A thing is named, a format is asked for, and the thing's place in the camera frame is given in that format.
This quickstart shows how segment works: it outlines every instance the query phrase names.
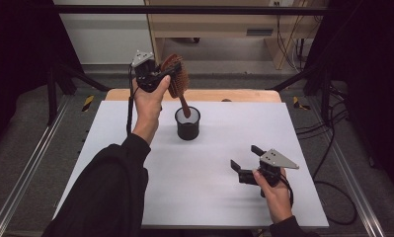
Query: hand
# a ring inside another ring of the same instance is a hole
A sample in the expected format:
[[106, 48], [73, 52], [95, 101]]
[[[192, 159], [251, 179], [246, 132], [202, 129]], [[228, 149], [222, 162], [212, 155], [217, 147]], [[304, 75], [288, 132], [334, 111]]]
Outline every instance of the hand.
[[[272, 188], [259, 171], [253, 170], [252, 172], [256, 183], [258, 183], [265, 194], [273, 223], [277, 224], [291, 217], [292, 211], [286, 185], [282, 181], [279, 181], [279, 183]], [[285, 170], [283, 168], [280, 169], [280, 172], [285, 176]]]
[[132, 133], [143, 138], [149, 145], [159, 126], [163, 95], [169, 88], [170, 80], [170, 76], [165, 76], [160, 81], [157, 89], [152, 93], [147, 93], [138, 88], [136, 80], [132, 80], [132, 88], [135, 92], [134, 101], [137, 110], [137, 122]]

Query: white table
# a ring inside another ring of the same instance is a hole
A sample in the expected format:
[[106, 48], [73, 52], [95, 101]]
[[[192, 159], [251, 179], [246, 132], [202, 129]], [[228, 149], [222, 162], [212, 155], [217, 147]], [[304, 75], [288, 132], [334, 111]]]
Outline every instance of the white table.
[[[300, 226], [328, 227], [284, 103], [189, 102], [201, 113], [199, 136], [181, 140], [175, 111], [180, 103], [163, 102], [160, 125], [144, 166], [149, 172], [143, 227], [261, 228], [272, 224], [260, 188], [239, 184], [230, 159], [242, 169], [259, 166], [251, 145], [276, 149], [299, 165], [287, 169], [294, 191], [293, 213]], [[103, 101], [59, 203], [76, 178], [104, 147], [125, 137], [126, 101]]]

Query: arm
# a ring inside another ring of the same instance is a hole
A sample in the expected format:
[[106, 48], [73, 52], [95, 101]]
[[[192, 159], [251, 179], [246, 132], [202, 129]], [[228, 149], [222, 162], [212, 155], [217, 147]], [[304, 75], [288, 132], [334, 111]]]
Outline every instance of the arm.
[[151, 94], [137, 90], [138, 118], [132, 134], [122, 145], [112, 144], [93, 158], [42, 236], [139, 236], [148, 183], [143, 164], [169, 82], [164, 78]]
[[[282, 174], [285, 176], [285, 170], [281, 169]], [[305, 233], [295, 218], [292, 215], [291, 205], [289, 203], [289, 193], [286, 185], [279, 181], [279, 183], [272, 188], [262, 174], [254, 170], [253, 175], [256, 183], [264, 191], [268, 208], [270, 210], [273, 225], [270, 226], [271, 234], [275, 236], [291, 236], [291, 237], [307, 237], [319, 236], [316, 233]]]

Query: black sleeve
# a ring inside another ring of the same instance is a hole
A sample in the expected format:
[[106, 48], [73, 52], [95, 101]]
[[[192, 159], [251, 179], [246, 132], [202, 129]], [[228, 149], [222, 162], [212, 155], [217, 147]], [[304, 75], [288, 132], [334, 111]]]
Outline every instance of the black sleeve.
[[287, 237], [319, 237], [314, 232], [304, 232], [298, 225], [295, 216], [291, 216], [280, 223], [273, 224], [270, 226], [271, 235], [273, 237], [287, 236]]
[[148, 144], [131, 134], [101, 150], [73, 185], [43, 237], [139, 236], [148, 183]]

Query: white surface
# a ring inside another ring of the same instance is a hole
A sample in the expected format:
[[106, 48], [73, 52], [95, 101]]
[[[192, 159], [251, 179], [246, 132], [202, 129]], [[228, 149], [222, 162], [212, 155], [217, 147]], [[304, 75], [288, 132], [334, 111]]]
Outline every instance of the white surface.
[[[230, 167], [230, 159], [242, 169], [259, 166], [251, 145], [274, 148], [300, 166], [286, 170], [294, 191], [292, 211], [300, 226], [329, 226], [285, 104], [189, 104], [200, 111], [199, 136], [184, 141], [176, 133], [174, 119], [179, 101], [163, 102], [159, 129], [144, 164], [149, 172], [144, 226], [257, 228], [272, 224], [260, 188], [239, 184]], [[102, 148], [124, 141], [126, 115], [127, 102], [101, 103], [57, 211], [90, 160]]]
[[[54, 0], [57, 5], [144, 5], [142, 0]], [[145, 14], [60, 14], [82, 64], [128, 64], [153, 51]]]

